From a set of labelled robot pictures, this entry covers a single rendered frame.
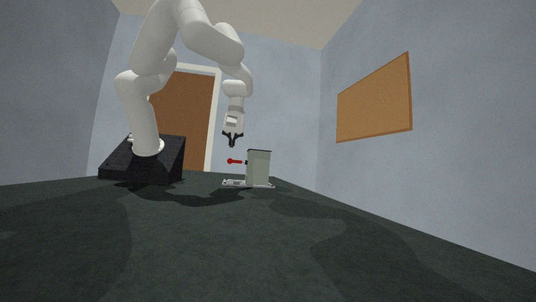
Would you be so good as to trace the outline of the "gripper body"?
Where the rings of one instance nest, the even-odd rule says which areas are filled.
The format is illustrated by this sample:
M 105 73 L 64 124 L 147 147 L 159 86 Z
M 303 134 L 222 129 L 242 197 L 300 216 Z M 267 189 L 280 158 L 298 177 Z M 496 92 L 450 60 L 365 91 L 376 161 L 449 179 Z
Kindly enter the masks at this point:
M 236 127 L 226 126 L 228 115 L 233 116 L 233 117 L 238 117 L 236 121 Z M 238 111 L 226 112 L 226 116 L 224 118 L 224 123 L 223 123 L 223 131 L 226 133 L 230 132 L 231 134 L 235 134 L 235 133 L 241 134 L 243 133 L 243 130 L 244 130 L 244 115 Z

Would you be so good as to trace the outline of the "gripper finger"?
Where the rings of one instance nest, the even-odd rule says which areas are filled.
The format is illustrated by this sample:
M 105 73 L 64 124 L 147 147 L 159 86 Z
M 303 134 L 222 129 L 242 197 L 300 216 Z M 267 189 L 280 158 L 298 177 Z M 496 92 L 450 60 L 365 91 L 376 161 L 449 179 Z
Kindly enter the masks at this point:
M 229 138 L 229 144 L 228 144 L 228 145 L 229 145 L 230 148 L 231 148 L 231 145 L 232 145 L 231 133 L 230 133 L 230 132 L 225 133 L 224 131 L 222 131 L 222 134 L 223 134 L 223 135 L 226 135 L 226 136 Z
M 233 146 L 235 146 L 235 140 L 236 140 L 238 137 L 243 137 L 243 133 L 238 134 L 238 135 L 237 135 L 237 133 L 234 134 L 234 137 L 233 137 L 233 140 L 232 140 L 232 148 L 233 148 Z

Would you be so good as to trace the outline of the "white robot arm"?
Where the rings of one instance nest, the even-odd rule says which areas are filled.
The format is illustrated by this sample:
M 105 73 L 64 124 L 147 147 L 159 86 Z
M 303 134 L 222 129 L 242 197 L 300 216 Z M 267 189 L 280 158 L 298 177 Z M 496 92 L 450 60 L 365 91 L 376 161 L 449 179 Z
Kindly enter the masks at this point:
M 172 46 L 178 31 L 189 50 L 217 62 L 222 72 L 239 79 L 222 83 L 222 91 L 230 98 L 228 111 L 246 113 L 244 98 L 253 94 L 253 77 L 241 63 L 244 46 L 231 25 L 212 26 L 198 0 L 156 0 L 131 49 L 131 70 L 114 79 L 131 131 L 127 140 L 137 156 L 153 156 L 165 146 L 147 96 L 163 89 L 176 68 Z

